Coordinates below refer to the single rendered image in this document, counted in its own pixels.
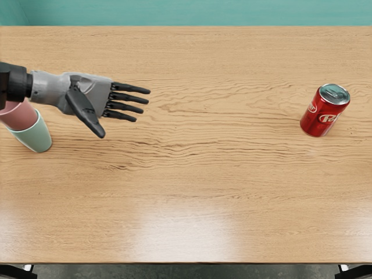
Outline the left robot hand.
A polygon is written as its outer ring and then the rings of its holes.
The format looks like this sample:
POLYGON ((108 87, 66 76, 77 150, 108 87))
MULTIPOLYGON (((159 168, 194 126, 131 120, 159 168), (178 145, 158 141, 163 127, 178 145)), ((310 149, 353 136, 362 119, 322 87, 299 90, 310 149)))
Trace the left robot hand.
POLYGON ((87 73, 66 72, 54 75, 33 70, 31 75, 31 102, 51 105, 66 115, 75 115, 99 138, 105 137, 105 130, 99 123, 101 117, 135 122, 135 117, 124 112, 142 114, 144 111, 129 103, 146 105, 149 101, 130 95, 130 92, 151 93, 146 88, 87 73))

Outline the pink cup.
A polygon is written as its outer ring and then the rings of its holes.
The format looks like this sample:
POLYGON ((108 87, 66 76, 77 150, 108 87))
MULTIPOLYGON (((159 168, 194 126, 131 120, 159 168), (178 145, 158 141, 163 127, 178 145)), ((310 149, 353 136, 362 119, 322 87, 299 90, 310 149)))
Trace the pink cup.
POLYGON ((14 131, 26 130, 37 120, 38 114, 27 99, 23 102, 7 101, 5 108, 0 110, 0 122, 14 131))

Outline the red soda can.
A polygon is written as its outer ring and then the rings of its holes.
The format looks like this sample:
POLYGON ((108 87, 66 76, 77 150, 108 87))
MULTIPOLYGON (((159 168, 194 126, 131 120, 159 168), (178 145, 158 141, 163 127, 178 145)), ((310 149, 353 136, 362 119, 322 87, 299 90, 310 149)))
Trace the red soda can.
POLYGON ((320 86, 300 120, 301 129, 312 137, 325 136, 349 103, 344 87, 330 83, 320 86))

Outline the mint green cup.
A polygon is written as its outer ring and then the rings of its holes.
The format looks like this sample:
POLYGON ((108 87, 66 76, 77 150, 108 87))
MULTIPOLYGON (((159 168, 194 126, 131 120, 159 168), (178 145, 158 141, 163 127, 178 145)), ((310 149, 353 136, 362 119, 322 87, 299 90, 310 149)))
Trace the mint green cup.
POLYGON ((20 131, 10 128, 7 128, 7 130, 28 149, 36 153, 43 153, 52 146, 52 138, 40 112, 37 109, 34 110, 37 114, 37 120, 31 127, 20 131))

